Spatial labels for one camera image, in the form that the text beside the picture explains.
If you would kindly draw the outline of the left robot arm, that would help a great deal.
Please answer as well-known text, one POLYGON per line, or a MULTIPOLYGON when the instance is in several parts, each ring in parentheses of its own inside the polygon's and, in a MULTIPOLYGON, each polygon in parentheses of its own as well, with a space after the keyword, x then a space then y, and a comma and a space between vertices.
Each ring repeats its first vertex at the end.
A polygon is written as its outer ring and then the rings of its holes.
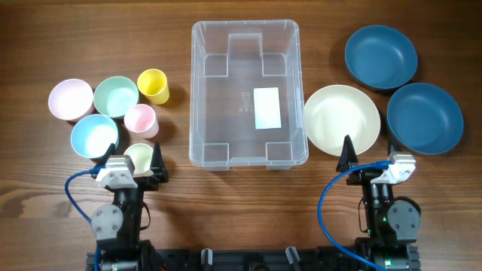
POLYGON ((98 270, 167 270, 166 261, 151 241, 141 240, 142 211, 148 210, 144 192, 159 190, 169 180, 160 144, 154 145, 146 176, 135 176, 131 157, 116 155, 116 146, 108 150, 91 174, 98 185, 114 194, 111 204, 100 206, 92 215, 90 226, 96 235, 99 252, 93 267, 98 270))

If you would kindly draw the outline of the light blue bowl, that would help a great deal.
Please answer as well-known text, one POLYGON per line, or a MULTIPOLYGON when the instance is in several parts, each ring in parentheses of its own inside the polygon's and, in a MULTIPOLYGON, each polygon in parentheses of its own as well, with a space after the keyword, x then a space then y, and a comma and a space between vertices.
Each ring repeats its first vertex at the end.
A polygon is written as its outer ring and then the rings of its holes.
POLYGON ((74 152, 87 159, 104 155, 111 144, 119 144, 117 124, 102 114, 91 114, 79 120, 71 133, 74 152))

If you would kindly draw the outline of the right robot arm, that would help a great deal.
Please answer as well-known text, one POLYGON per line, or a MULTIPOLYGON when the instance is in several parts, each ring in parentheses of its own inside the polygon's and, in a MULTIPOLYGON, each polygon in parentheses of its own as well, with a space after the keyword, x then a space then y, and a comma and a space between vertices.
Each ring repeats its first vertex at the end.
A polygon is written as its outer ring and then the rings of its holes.
POLYGON ((385 270, 419 270, 417 240, 421 208, 406 196, 395 196, 393 187, 415 171, 413 155, 402 152, 389 142, 389 165, 382 169, 369 167, 348 174, 348 185, 360 186, 365 208, 368 238, 357 238, 353 253, 385 270))

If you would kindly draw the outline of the yellow cup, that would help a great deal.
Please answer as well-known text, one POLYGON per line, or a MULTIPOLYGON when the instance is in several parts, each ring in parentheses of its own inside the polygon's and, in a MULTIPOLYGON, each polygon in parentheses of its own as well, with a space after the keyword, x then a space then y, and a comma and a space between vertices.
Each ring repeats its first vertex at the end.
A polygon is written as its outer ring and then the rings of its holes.
POLYGON ((162 105, 169 99, 169 87, 166 75, 159 69, 147 69, 137 79, 139 91, 156 105, 162 105))

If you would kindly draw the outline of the pink cup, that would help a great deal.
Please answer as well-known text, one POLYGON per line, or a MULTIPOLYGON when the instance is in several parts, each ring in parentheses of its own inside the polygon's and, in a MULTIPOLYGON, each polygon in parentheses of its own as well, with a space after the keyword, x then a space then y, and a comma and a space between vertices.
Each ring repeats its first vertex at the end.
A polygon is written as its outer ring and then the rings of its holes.
POLYGON ((130 108, 124 116, 124 125, 136 135, 150 139, 159 131, 157 115, 154 109, 146 104, 138 104, 130 108))

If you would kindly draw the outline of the pale green cup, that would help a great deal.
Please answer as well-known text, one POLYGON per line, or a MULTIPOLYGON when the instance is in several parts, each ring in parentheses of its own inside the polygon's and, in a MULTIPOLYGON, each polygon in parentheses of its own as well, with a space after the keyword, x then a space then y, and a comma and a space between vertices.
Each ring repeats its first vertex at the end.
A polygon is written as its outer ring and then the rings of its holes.
POLYGON ((133 173, 134 177, 145 177, 153 175, 151 171, 151 158, 153 154, 153 148, 150 145, 144 143, 136 143, 129 146, 125 151, 124 155, 131 158, 135 170, 133 173))

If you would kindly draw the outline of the mint green bowl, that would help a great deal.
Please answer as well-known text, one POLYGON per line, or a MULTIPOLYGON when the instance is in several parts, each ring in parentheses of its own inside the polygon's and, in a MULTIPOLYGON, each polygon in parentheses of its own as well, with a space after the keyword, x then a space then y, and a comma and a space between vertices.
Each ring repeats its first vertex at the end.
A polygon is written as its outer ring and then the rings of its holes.
POLYGON ((93 103, 100 114, 120 119, 130 108, 139 103, 139 90, 129 78, 110 77, 95 89, 93 103))

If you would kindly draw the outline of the pink bowl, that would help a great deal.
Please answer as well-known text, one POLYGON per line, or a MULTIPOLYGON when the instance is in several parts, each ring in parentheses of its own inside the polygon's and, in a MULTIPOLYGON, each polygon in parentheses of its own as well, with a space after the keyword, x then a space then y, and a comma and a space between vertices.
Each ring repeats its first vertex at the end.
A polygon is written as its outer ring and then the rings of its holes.
POLYGON ((77 122, 93 113, 93 89, 81 79, 64 80, 51 90, 48 108, 60 120, 77 122))

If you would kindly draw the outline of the dark blue bowl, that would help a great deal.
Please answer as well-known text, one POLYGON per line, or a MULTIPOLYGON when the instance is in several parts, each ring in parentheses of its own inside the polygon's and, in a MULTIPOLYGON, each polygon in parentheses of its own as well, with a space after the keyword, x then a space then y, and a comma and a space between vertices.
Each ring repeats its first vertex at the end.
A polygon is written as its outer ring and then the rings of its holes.
POLYGON ((371 25, 355 31, 345 46, 349 73, 375 90, 398 88, 412 79, 418 56, 410 39, 389 26, 371 25))
POLYGON ((412 83, 396 90, 386 119, 395 139, 419 154, 444 154, 456 147, 464 133, 457 101, 433 84, 412 83))

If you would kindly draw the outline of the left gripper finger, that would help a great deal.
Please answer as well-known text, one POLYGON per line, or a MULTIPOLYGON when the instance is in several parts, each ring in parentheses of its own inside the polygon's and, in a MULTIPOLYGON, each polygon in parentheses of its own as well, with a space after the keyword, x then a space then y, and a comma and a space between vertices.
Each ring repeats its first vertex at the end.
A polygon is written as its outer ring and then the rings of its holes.
POLYGON ((108 146, 107 151, 102 155, 100 161, 98 162, 98 166, 104 166, 107 163, 108 158, 115 154, 116 154, 116 145, 115 143, 111 143, 108 146))
POLYGON ((159 142, 155 142, 154 147, 153 147, 150 170, 154 174, 164 174, 165 173, 165 163, 163 161, 163 157, 162 157, 159 142))

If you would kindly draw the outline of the cream plate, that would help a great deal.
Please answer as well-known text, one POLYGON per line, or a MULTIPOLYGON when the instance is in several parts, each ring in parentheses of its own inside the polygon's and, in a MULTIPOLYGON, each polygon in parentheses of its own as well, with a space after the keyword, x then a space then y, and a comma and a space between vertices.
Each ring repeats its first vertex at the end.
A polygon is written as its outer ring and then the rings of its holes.
POLYGON ((357 88, 334 84, 323 87, 305 103, 304 124, 308 139, 321 151, 339 157, 346 136, 357 154, 377 140, 381 120, 372 99, 357 88))

